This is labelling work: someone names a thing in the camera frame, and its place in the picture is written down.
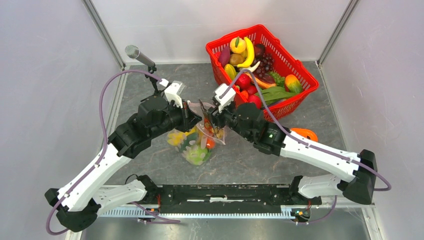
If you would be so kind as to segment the brown twig nut bunch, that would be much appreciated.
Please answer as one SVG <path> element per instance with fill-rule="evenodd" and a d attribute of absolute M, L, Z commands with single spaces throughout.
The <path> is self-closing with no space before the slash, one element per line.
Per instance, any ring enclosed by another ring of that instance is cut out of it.
<path fill-rule="evenodd" d="M 204 129 L 207 130 L 207 132 L 210 134 L 211 137 L 214 137 L 216 139 L 222 139 L 224 137 L 224 130 L 222 128 L 216 127 L 211 122 L 211 116 L 208 113 L 205 105 L 201 100 L 199 100 L 200 108 L 203 113 L 203 126 Z"/>

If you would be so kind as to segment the green cucumber toy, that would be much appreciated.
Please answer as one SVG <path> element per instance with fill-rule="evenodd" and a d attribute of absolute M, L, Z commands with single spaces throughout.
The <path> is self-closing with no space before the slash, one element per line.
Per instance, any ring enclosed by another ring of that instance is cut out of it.
<path fill-rule="evenodd" d="M 187 136 L 185 136 L 181 142 L 181 144 L 179 145 L 179 151 L 183 152 L 187 149 L 187 147 L 191 148 L 194 145 L 197 144 L 198 141 L 198 133 L 197 132 L 193 132 L 191 134 L 188 134 Z"/>

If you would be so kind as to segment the yellow banana bunch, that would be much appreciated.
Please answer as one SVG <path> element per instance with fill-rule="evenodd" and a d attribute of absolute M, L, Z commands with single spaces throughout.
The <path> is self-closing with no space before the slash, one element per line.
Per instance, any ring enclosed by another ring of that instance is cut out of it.
<path fill-rule="evenodd" d="M 191 133 L 197 133 L 197 131 L 194 128 L 192 128 L 189 132 L 182 132 L 174 129 L 167 134 L 167 143 L 171 146 L 177 147 L 181 144 L 183 138 Z"/>

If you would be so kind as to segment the orange carrot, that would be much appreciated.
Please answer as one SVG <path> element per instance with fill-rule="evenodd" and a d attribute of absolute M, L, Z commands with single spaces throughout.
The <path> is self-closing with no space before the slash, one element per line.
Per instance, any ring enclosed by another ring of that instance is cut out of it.
<path fill-rule="evenodd" d="M 216 145 L 216 143 L 215 143 L 214 139 L 213 139 L 213 138 L 211 138 L 211 137 L 208 137 L 208 136 L 207 136 L 205 139 L 206 139 L 206 140 L 205 140 L 205 147 L 206 147 L 208 150 L 213 149 L 213 148 L 215 147 L 215 145 Z"/>

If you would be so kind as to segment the clear pink zip top bag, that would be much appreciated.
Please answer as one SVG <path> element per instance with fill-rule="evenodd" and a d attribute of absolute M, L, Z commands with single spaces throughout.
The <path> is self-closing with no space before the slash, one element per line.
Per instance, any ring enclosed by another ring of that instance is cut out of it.
<path fill-rule="evenodd" d="M 210 104 L 210 103 L 208 103 L 208 102 L 203 102 L 203 104 L 204 104 L 204 106 L 206 107 L 206 109 L 207 109 L 207 110 L 213 106 L 212 104 Z M 216 147 L 217 145 L 224 145 L 224 144 L 225 144 L 225 136 L 226 136 L 226 133 L 225 133 L 224 128 L 222 128 L 222 129 L 223 129 L 223 131 L 224 131 L 224 137 L 223 137 L 223 138 L 221 138 L 221 139 L 217 139 L 217 138 L 212 137 L 212 136 L 211 136 L 211 135 L 207 132 L 207 130 L 205 130 L 205 129 L 204 129 L 204 115 L 203 115 L 203 113 L 202 113 L 202 110 L 201 110 L 201 107 L 200 107 L 199 102 L 198 102 L 198 103 L 193 103 L 193 102 L 189 103 L 189 108 L 190 108 L 190 109 L 191 109 L 194 113 L 196 113 L 196 114 L 198 114 L 199 116 L 201 116 L 201 117 L 202 117 L 202 120 L 201 120 L 199 123 L 197 123 L 197 124 L 196 124 L 196 126 L 193 128 L 193 129 L 195 129 L 195 130 L 197 131 L 197 133 L 198 133 L 198 139 L 197 139 L 197 144 L 196 144 L 196 145 L 199 145 L 200 147 L 205 148 L 205 147 L 206 147 L 206 146 L 205 146 L 205 145 L 206 145 L 206 137 L 210 137 L 210 138 L 213 138 L 213 139 L 214 139 L 214 141 L 215 141 L 215 147 Z M 174 147 L 174 148 L 175 148 L 175 150 L 183 156 L 183 151 L 182 151 L 182 152 L 180 152 L 179 146 L 172 146 L 172 147 Z"/>

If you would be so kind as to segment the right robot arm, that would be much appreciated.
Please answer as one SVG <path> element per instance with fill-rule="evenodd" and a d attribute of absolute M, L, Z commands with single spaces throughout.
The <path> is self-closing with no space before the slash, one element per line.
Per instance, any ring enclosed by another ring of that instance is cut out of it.
<path fill-rule="evenodd" d="M 293 203 L 339 195 L 362 205 L 372 203 L 378 171 L 372 151 L 343 151 L 280 128 L 265 120 L 253 103 L 208 107 L 205 115 L 212 126 L 230 128 L 261 153 L 299 160 L 328 172 L 315 177 L 296 176 L 288 191 Z"/>

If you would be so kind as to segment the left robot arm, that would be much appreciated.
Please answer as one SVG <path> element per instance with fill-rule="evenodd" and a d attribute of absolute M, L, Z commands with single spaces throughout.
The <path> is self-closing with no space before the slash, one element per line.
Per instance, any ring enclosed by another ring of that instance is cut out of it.
<path fill-rule="evenodd" d="M 44 194 L 60 224 L 66 230 L 80 232 L 103 213 L 121 205 L 153 203 L 157 187 L 147 175 L 109 191 L 100 188 L 117 170 L 149 148 L 153 139 L 172 130 L 188 132 L 201 120 L 185 100 L 176 104 L 156 96 L 144 99 L 137 113 L 115 129 L 106 146 L 77 177 Z"/>

